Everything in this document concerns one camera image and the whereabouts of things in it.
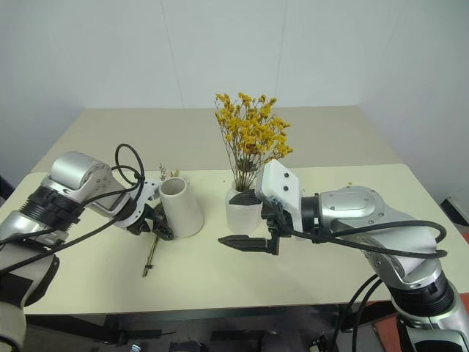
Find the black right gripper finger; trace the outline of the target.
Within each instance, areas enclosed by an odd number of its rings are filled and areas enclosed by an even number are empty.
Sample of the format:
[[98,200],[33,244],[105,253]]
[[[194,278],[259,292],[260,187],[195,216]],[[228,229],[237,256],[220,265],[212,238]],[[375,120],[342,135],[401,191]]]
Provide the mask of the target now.
[[263,252],[272,255],[279,253],[279,241],[276,238],[251,238],[247,235],[229,235],[219,238],[218,242],[242,252]]
[[251,206],[259,205],[262,201],[257,198],[255,190],[248,190],[235,194],[229,199],[230,205]]

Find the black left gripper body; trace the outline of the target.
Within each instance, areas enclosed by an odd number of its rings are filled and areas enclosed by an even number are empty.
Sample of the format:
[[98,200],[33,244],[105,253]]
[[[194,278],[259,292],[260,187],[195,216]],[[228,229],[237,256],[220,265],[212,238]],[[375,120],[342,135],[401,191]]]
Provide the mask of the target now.
[[134,234],[140,235],[143,232],[154,232],[155,222],[158,220],[155,210],[149,205],[145,205],[144,209],[136,219],[134,223],[127,227],[127,231]]

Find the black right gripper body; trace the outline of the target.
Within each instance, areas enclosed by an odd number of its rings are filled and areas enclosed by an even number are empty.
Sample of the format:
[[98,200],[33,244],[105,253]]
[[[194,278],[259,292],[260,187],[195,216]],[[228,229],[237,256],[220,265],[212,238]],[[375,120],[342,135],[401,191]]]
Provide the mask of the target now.
[[266,221],[271,238],[289,238],[292,236],[292,220],[282,204],[277,200],[262,203],[261,218]]

